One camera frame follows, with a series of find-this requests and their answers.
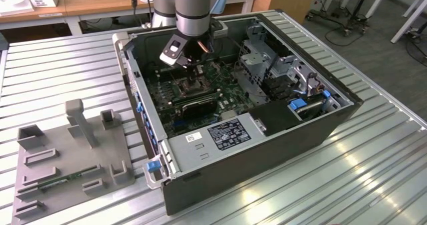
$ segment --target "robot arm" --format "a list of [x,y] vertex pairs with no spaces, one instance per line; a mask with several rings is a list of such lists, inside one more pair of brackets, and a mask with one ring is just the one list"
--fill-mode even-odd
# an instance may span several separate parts
[[204,44],[212,39],[211,13],[220,14],[224,11],[226,1],[175,0],[178,32],[160,55],[162,61],[170,66],[178,63],[183,67],[191,67],[203,60],[203,56],[210,52]]
[[175,0],[155,0],[152,28],[175,25]]

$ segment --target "metal table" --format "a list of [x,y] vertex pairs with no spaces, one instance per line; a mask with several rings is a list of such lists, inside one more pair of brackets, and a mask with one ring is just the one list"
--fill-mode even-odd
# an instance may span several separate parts
[[268,19],[366,100],[324,143],[174,216],[146,184],[147,159],[122,81],[112,32],[15,43],[2,54],[0,225],[11,222],[18,127],[67,123],[62,103],[82,98],[86,117],[124,118],[136,183],[32,224],[425,224],[426,122],[283,13]]

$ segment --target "gray floor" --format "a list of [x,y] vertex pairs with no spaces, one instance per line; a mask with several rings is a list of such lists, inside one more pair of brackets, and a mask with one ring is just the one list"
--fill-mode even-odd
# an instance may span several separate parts
[[[352,11],[358,0],[351,0],[348,9]],[[366,14],[374,0],[366,0],[361,14]],[[406,18],[402,14],[406,7],[390,0],[383,0],[373,18],[369,21],[370,29],[365,36],[350,46],[340,47],[327,42],[326,33],[339,25],[320,18],[306,21],[303,26],[330,47],[352,63],[352,65],[389,91],[389,93],[427,120],[427,67],[421,65],[407,54],[407,39],[403,37],[397,44],[390,42]],[[426,21],[419,18],[414,26]],[[338,44],[351,42],[359,33],[351,37],[331,34],[330,39]],[[421,47],[427,52],[427,37]],[[410,46],[413,54],[422,60],[422,54]]]

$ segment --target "computer case side panel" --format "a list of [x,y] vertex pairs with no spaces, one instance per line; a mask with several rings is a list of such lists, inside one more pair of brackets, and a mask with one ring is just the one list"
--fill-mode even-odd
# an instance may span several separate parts
[[167,214],[178,213],[319,146],[359,107],[358,103],[344,107],[227,159],[178,177],[162,187]]

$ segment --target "motherboard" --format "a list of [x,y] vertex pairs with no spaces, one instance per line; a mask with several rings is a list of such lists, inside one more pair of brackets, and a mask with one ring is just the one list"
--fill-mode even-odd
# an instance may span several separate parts
[[192,69],[155,68],[148,91],[168,137],[175,137],[255,107],[234,76],[235,64],[207,62]]

